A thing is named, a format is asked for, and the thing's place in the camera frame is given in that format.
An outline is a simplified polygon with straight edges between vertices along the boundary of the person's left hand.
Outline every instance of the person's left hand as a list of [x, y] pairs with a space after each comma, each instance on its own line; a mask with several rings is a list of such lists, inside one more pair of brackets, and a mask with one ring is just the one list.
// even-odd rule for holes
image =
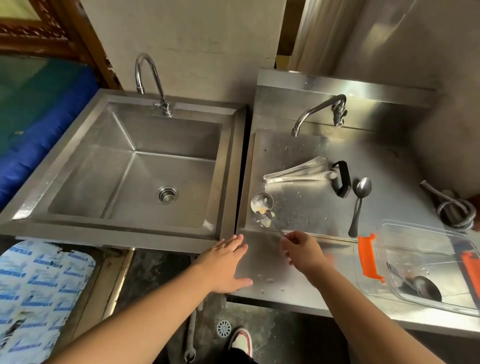
[[202, 268], [212, 292], [231, 293], [253, 284], [250, 278], [234, 277], [237, 264], [248, 249], [247, 244], [240, 246], [242, 241], [242, 234], [227, 241], [222, 239], [195, 260], [194, 265]]

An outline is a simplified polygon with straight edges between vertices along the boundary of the person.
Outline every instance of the person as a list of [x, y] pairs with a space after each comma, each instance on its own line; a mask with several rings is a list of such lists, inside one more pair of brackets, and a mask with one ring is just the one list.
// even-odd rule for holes
[[[293, 231], [280, 242], [289, 263], [320, 291], [362, 363], [443, 363], [336, 271], [312, 236]], [[250, 278], [234, 278], [247, 249], [242, 235], [222, 239], [175, 279], [93, 327], [47, 363], [151, 364], [207, 294], [252, 285]], [[252, 338], [239, 328], [221, 362], [254, 363], [252, 354]]]

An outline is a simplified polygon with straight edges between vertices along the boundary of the clear plastic container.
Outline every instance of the clear plastic container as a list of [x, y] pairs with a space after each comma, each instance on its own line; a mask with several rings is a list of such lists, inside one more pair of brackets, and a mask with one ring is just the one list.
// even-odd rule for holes
[[[480, 316], [480, 254], [466, 235], [384, 220], [376, 237], [366, 240], [359, 239], [357, 266], [365, 294], [388, 299], [393, 293], [412, 303]], [[434, 284], [430, 298], [422, 297], [428, 281], [419, 277]]]

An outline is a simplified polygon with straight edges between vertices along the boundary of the faucet spout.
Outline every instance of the faucet spout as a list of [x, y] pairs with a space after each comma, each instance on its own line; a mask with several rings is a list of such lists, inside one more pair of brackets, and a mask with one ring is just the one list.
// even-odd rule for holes
[[150, 69], [153, 73], [153, 78], [155, 79], [156, 87], [158, 89], [158, 93], [160, 94], [160, 103], [156, 106], [159, 106], [163, 110], [163, 114], [165, 116], [172, 116], [172, 110], [170, 109], [170, 105], [168, 104], [167, 99], [165, 98], [165, 94], [163, 92], [162, 84], [160, 83], [160, 79], [158, 78], [158, 73], [156, 71], [155, 63], [153, 62], [152, 57], [150, 57], [147, 53], [140, 53], [135, 61], [135, 81], [137, 82], [137, 92], [140, 95], [145, 94], [145, 88], [142, 83], [142, 63], [143, 61], [147, 61], [150, 65]]
[[314, 106], [306, 110], [300, 117], [297, 119], [293, 129], [292, 129], [292, 136], [297, 137], [300, 132], [300, 127], [305, 121], [307, 117], [325, 109], [327, 106], [332, 106], [333, 112], [333, 123], [337, 128], [341, 128], [343, 126], [343, 117], [346, 116], [347, 110], [345, 109], [345, 104], [347, 103], [347, 97], [343, 94], [333, 96], [332, 98], [328, 99], [327, 101], [322, 102], [321, 104]]

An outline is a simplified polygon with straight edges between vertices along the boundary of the sink basin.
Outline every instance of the sink basin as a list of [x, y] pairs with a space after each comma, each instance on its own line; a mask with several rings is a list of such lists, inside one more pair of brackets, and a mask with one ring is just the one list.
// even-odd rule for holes
[[165, 117], [155, 98], [101, 90], [0, 214], [0, 233], [192, 253], [232, 235], [245, 108], [172, 101]]

